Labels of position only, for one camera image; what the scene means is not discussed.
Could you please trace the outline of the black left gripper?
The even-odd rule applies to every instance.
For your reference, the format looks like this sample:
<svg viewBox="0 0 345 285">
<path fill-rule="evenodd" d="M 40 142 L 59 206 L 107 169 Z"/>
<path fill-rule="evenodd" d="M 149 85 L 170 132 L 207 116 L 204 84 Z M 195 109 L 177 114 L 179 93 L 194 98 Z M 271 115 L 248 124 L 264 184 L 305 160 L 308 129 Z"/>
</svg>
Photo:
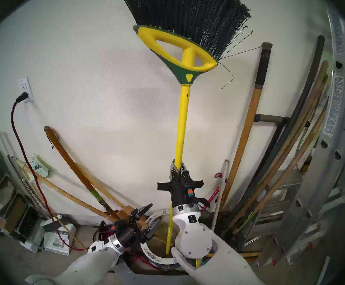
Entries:
<svg viewBox="0 0 345 285">
<path fill-rule="evenodd" d="M 138 222 L 152 206 L 153 204 L 150 203 L 142 208 L 135 208 L 132 211 L 132 218 L 128 220 L 120 219 L 114 223 L 114 233 L 121 246 L 130 247 L 136 242 L 144 244 L 145 240 L 152 239 L 158 229 L 158 220 L 152 222 L 147 228 L 142 230 L 138 226 Z"/>
</svg>

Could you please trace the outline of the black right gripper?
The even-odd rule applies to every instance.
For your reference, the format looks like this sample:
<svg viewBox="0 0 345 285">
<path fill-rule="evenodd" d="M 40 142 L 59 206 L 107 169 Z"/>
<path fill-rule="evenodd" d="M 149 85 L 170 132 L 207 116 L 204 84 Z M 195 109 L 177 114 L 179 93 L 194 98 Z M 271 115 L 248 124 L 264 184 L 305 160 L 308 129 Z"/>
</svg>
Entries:
<svg viewBox="0 0 345 285">
<path fill-rule="evenodd" d="M 182 162 L 179 170 L 175 166 L 175 160 L 172 161 L 170 166 L 170 179 L 171 182 L 157 183 L 157 190 L 168 191 L 171 196 L 172 207 L 175 208 L 184 204 L 202 204 L 205 207 L 210 207 L 210 203 L 205 198 L 198 198 L 194 194 L 194 190 L 201 188 L 204 185 L 203 180 L 193 180 L 190 178 L 189 171 L 185 164 Z"/>
</svg>

